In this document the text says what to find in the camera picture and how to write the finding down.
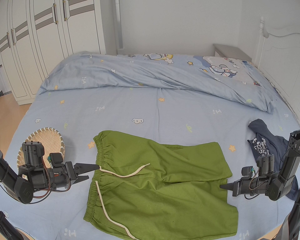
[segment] white wardrobe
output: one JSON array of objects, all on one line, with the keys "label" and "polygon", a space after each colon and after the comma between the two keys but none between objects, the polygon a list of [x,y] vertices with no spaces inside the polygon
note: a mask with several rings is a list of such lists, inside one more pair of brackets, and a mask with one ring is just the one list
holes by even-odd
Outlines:
[{"label": "white wardrobe", "polygon": [[81,51],[116,54],[112,0],[1,0],[0,64],[19,104]]}]

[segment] nightstand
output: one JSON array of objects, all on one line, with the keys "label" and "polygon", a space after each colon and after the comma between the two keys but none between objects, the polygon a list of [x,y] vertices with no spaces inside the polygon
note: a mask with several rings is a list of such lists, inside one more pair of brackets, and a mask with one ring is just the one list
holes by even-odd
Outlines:
[{"label": "nightstand", "polygon": [[235,58],[241,59],[251,62],[251,58],[240,50],[237,47],[222,45],[222,44],[214,44],[215,49],[215,57],[222,57],[222,58]]}]

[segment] woven basket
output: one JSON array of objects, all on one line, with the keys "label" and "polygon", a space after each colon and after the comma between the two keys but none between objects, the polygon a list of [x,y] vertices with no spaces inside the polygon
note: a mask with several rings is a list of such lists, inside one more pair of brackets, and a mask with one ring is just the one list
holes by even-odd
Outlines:
[{"label": "woven basket", "polygon": [[[40,142],[43,144],[45,154],[43,156],[47,168],[51,168],[48,161],[48,156],[52,152],[60,152],[62,158],[65,156],[65,144],[62,135],[52,127],[44,127],[36,130],[25,139],[25,142]],[[22,147],[20,148],[17,156],[17,167],[25,165],[24,153]]]}]

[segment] mattress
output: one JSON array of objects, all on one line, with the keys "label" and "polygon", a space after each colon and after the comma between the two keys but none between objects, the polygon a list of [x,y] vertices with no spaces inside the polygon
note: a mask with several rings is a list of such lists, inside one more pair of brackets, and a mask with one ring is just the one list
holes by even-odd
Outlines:
[{"label": "mattress", "polygon": [[[5,160],[17,172],[22,142],[37,129],[52,127],[63,136],[65,161],[94,164],[93,137],[114,130],[162,144],[218,142],[233,173],[228,182],[233,182],[241,178],[242,167],[256,166],[247,140],[255,137],[248,124],[257,118],[286,139],[299,129],[285,102],[248,62],[84,52],[63,60],[45,79]],[[93,174],[68,192],[52,192],[33,205],[13,201],[0,191],[1,210],[35,239],[117,239],[83,220]],[[276,202],[264,195],[246,200],[243,195],[232,197],[230,191],[227,201],[238,209],[238,231],[224,239],[236,240],[263,236],[280,225],[293,206],[286,196]]]}]

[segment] headboard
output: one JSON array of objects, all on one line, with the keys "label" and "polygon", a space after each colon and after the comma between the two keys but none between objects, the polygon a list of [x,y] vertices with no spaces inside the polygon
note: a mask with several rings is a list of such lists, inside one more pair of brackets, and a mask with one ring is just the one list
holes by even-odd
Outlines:
[{"label": "headboard", "polygon": [[300,25],[266,27],[260,18],[252,63],[277,88],[300,119]]}]

